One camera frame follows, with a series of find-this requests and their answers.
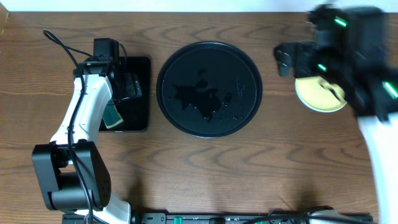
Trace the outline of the yellow green sponge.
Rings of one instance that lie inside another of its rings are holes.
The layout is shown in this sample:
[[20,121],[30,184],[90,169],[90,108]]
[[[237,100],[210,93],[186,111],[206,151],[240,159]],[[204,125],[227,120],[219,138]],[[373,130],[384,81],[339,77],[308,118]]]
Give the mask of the yellow green sponge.
[[106,105],[103,121],[107,129],[115,128],[124,122],[115,105]]

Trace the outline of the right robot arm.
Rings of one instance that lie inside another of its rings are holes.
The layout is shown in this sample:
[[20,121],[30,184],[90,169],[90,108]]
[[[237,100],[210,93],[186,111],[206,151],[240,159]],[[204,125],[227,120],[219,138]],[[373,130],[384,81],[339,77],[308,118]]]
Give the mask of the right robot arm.
[[320,4],[309,12],[316,36],[274,48],[278,73],[320,76],[345,93],[368,147],[380,223],[397,223],[397,69],[389,65],[387,14],[375,6],[339,9]]

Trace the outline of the mint plate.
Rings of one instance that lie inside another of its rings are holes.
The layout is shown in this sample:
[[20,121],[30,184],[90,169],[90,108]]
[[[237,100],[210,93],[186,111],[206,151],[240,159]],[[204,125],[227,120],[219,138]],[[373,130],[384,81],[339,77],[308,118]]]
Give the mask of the mint plate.
[[334,113],[346,106],[345,101],[339,101],[329,91],[296,91],[297,97],[300,102],[310,110],[319,113]]

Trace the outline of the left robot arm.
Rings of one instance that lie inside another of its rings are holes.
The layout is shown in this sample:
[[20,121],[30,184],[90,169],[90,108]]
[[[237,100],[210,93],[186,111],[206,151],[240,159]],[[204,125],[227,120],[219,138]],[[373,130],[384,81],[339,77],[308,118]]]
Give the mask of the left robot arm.
[[131,204],[112,193],[95,145],[111,85],[94,73],[76,78],[74,86],[62,125],[50,143],[38,144],[32,152],[46,207],[62,211],[62,223],[139,223]]

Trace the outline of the yellow plastic plate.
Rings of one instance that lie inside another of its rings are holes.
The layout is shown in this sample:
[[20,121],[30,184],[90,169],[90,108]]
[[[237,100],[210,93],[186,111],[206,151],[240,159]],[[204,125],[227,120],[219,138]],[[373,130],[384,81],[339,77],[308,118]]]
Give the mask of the yellow plastic plate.
[[332,113],[347,104],[343,89],[322,77],[296,79],[295,91],[305,106],[317,112]]

